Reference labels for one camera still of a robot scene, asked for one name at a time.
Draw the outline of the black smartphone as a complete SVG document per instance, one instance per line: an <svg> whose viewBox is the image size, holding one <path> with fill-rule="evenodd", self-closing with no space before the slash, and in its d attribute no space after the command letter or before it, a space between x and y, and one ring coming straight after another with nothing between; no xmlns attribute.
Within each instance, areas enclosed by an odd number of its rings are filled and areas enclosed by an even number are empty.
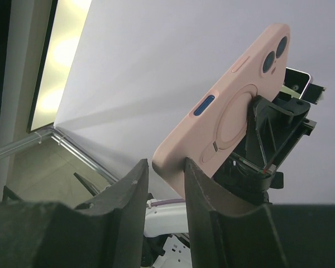
<svg viewBox="0 0 335 268"><path fill-rule="evenodd" d="M279 58L281 56L281 54L284 52L284 50L286 48L286 45L287 45L287 42L288 42L288 38L286 36L284 36L280 40L276 51L269 52L269 54L265 58L264 63L262 65L262 72L263 73L267 73L271 69L273 63L275 62L275 59ZM214 95L209 95L201 103L201 105L194 111L193 115L199 116L200 114L202 114L202 112L212 103L212 101L214 99L215 99Z"/></svg>

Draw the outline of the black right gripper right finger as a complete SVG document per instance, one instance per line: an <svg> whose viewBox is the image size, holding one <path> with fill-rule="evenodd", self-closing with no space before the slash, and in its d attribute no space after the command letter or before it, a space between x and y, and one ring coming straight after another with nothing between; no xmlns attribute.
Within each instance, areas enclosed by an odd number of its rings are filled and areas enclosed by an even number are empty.
<svg viewBox="0 0 335 268"><path fill-rule="evenodd" d="M255 206L184 168L193 267L335 267L335 204Z"/></svg>

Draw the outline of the pink silicone phone case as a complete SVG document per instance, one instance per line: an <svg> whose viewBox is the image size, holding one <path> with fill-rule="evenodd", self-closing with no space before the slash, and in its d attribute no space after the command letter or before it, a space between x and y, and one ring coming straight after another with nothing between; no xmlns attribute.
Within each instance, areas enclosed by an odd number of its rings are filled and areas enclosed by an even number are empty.
<svg viewBox="0 0 335 268"><path fill-rule="evenodd" d="M265 58L276 51L280 40L288 42L267 73ZM288 59L290 27L270 25L210 88L156 149L152 168L175 192L185 197L185 159L192 159L212 177L243 139L248 107L256 96L273 101L283 86ZM215 99L199 116L194 111L209 96Z"/></svg>

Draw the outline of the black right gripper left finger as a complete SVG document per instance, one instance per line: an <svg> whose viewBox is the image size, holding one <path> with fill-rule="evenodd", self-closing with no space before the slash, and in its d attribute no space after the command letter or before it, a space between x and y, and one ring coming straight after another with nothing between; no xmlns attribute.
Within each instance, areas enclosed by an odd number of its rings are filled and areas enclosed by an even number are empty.
<svg viewBox="0 0 335 268"><path fill-rule="evenodd" d="M149 166L145 159L90 200L0 203L0 267L139 267Z"/></svg>

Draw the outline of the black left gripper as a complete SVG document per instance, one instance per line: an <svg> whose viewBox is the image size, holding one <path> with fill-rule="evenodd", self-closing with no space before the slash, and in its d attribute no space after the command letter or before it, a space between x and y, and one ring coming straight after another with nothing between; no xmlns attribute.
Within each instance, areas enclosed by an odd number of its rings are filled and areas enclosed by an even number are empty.
<svg viewBox="0 0 335 268"><path fill-rule="evenodd" d="M245 201L268 201L269 189L284 187L278 168L315 128L309 110L309 102L283 92L272 101L256 96L248 107L245 137L212 179Z"/></svg>

